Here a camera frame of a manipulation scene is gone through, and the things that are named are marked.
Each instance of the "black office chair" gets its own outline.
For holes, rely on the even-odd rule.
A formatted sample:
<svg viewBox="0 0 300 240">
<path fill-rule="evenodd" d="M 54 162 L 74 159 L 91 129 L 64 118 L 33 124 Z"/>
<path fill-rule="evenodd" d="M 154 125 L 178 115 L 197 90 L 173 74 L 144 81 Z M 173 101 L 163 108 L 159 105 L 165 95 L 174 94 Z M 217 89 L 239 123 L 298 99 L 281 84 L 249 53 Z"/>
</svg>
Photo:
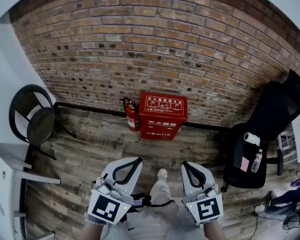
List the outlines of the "black office chair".
<svg viewBox="0 0 300 240">
<path fill-rule="evenodd" d="M 267 159 L 267 143 L 275 140 L 299 114 L 300 76 L 290 70 L 284 83 L 271 81 L 265 85 L 250 119 L 232 127 L 227 144 L 219 143 L 226 150 L 225 185 L 221 191 L 227 192 L 229 185 L 245 189 L 263 187 L 267 164 L 277 164 L 277 175 L 280 176 L 284 166 L 283 152 L 278 149 L 277 157 Z M 244 141 L 247 132 L 260 138 L 260 146 Z M 259 149 L 262 149 L 262 160 L 258 171 L 252 172 L 251 167 Z M 246 172 L 240 169 L 243 157 L 249 160 Z"/>
<path fill-rule="evenodd" d="M 35 93 L 43 95 L 50 107 L 44 107 L 36 97 Z M 40 109 L 36 111 L 31 118 L 28 118 L 30 112 L 37 106 L 39 106 Z M 26 129 L 27 137 L 23 136 L 17 128 L 15 119 L 16 111 L 28 121 Z M 29 84 L 22 87 L 14 95 L 9 108 L 9 124 L 13 134 L 18 139 L 33 145 L 35 151 L 54 160 L 56 159 L 55 157 L 40 150 L 40 145 L 48 139 L 55 126 L 60 127 L 72 137 L 77 138 L 74 133 L 70 132 L 56 121 L 56 112 L 53 109 L 53 104 L 48 93 L 42 87 L 35 84 Z"/>
</svg>

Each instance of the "sneaker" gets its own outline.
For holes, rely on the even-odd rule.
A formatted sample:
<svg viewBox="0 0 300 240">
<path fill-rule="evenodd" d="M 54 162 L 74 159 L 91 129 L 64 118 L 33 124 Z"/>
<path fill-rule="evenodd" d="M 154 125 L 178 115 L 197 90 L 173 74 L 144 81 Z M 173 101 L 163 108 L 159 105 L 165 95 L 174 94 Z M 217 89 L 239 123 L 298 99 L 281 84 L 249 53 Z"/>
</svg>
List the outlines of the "sneaker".
<svg viewBox="0 0 300 240">
<path fill-rule="evenodd" d="M 156 175 L 157 179 L 158 180 L 165 180 L 167 181 L 168 179 L 168 172 L 166 169 L 164 168 L 161 168 L 159 171 L 158 171 L 158 174 Z"/>
<path fill-rule="evenodd" d="M 262 213 L 262 212 L 265 211 L 265 208 L 266 208 L 266 207 L 265 207 L 263 204 L 259 204 L 259 205 L 257 205 L 256 207 L 254 207 L 254 212 L 255 212 L 256 214 Z"/>
<path fill-rule="evenodd" d="M 271 205 L 271 201 L 275 198 L 277 198 L 276 193 L 274 191 L 270 191 L 269 192 L 269 205 Z"/>
</svg>

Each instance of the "blue jeans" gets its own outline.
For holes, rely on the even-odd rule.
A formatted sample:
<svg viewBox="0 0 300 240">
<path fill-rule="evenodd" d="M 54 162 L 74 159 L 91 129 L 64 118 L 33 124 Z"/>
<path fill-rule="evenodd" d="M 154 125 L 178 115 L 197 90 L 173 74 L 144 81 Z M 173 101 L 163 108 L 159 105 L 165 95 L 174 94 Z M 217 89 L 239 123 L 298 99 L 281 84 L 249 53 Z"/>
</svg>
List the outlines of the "blue jeans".
<svg viewBox="0 0 300 240">
<path fill-rule="evenodd" d="M 300 201 L 300 187 L 296 190 L 290 190 L 285 194 L 273 199 L 270 205 L 266 205 L 264 212 L 269 215 L 286 215 L 295 214 L 296 204 Z"/>
</svg>

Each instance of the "water bottle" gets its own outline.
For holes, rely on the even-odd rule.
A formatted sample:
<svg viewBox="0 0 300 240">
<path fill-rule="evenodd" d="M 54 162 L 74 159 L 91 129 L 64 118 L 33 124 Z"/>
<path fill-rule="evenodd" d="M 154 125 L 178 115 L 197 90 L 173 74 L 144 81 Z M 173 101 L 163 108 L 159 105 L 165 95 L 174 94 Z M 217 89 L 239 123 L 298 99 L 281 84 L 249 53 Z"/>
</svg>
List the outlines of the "water bottle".
<svg viewBox="0 0 300 240">
<path fill-rule="evenodd" d="M 255 159 L 253 161 L 251 172 L 256 173 L 259 169 L 262 159 L 262 149 L 259 149 L 259 152 L 255 155 Z"/>
</svg>

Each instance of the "floor plank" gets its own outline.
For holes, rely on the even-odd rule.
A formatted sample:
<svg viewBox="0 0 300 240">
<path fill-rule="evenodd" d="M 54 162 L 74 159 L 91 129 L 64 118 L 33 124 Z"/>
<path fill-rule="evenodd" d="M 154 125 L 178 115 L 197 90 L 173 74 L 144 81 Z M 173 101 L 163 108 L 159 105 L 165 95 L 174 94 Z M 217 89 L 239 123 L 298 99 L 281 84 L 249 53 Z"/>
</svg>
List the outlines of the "floor plank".
<svg viewBox="0 0 300 240">
<path fill-rule="evenodd" d="M 215 131 L 182 127 L 173 141 L 141 139 L 139 132 L 132 132 L 125 119 L 117 116 L 61 107 L 58 120 L 78 138 L 74 139 L 61 129 L 41 145 L 43 151 L 54 155 L 51 160 L 38 153 L 33 154 L 34 171 L 61 179 L 60 185 L 30 182 L 26 192 L 26 228 L 29 236 L 38 235 L 42 226 L 55 232 L 55 238 L 74 240 L 84 224 L 84 213 L 91 196 L 90 186 L 114 160 L 124 157 L 141 157 L 143 169 L 134 193 L 149 193 L 156 182 L 158 169 L 168 170 L 171 195 L 180 200 L 183 185 L 180 166 L 183 161 L 202 164 L 209 168 L 219 187 L 223 184 L 225 158 L 219 154 L 214 142 Z M 270 143 L 268 157 L 277 155 L 276 143 Z M 256 218 L 253 209 L 266 200 L 268 191 L 283 194 L 288 183 L 297 179 L 300 164 L 295 161 L 284 166 L 282 176 L 277 167 L 268 165 L 266 183 L 260 189 L 230 187 L 222 194 L 224 216 L 220 219 L 229 240 L 250 240 Z M 294 239 L 299 229 L 288 234 L 279 221 L 259 219 L 253 239 Z"/>
</svg>

